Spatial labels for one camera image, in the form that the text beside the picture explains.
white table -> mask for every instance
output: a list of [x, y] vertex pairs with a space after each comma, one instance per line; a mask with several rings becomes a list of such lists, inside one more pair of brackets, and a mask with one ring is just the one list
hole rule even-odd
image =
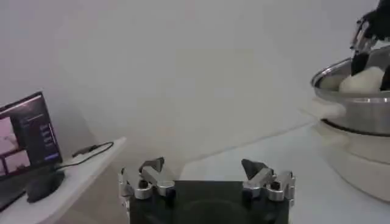
[[[95, 156], [85, 163], [65, 168], [65, 179], [63, 183], [47, 198], [29, 204], [26, 201], [26, 195], [21, 197], [0, 213], [0, 223], [55, 223], [120, 153], [125, 146], [126, 138], [115, 140], [114, 143], [114, 146], [108, 151]], [[74, 161], [70, 161], [70, 163], [82, 160], [83, 157], [76, 157], [74, 158]]]
[[390, 204], [356, 190], [328, 165], [326, 146], [310, 125], [187, 164], [181, 180], [246, 179], [241, 160], [262, 161], [297, 177], [292, 223], [389, 223]]

pot rim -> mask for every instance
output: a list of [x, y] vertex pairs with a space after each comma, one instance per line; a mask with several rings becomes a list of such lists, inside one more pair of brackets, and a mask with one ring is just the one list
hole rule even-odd
[[[384, 52], [390, 53], [390, 46], [381, 47], [379, 49], [373, 50], [372, 54], [380, 54]], [[379, 92], [379, 93], [340, 93], [338, 91], [332, 91], [328, 89], [323, 89], [317, 86], [323, 77], [329, 73], [350, 64], [351, 58], [346, 58], [342, 61], [339, 61], [329, 67], [317, 72], [314, 77], [311, 79], [310, 84], [314, 88], [315, 93], [318, 96], [332, 96], [339, 99], [349, 101], [349, 102], [359, 102], [359, 103], [390, 103], [390, 91]]]

white dough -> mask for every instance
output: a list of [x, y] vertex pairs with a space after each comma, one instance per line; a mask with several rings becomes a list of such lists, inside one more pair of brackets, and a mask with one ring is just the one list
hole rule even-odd
[[349, 75], [339, 86], [341, 93], [377, 93], [385, 74], [378, 67], [370, 67], [354, 76]]

monitor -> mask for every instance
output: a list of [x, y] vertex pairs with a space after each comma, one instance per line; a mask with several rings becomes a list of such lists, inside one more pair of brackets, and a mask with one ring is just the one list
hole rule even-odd
[[0, 108], [0, 180], [60, 162], [42, 92]]

robotic arm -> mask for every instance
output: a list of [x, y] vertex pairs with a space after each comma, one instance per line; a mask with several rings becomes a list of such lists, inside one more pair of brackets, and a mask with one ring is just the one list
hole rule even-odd
[[352, 75], [364, 70], [371, 49], [378, 40], [390, 41], [390, 0], [381, 0], [377, 9], [365, 14], [357, 22], [350, 47], [354, 51]]

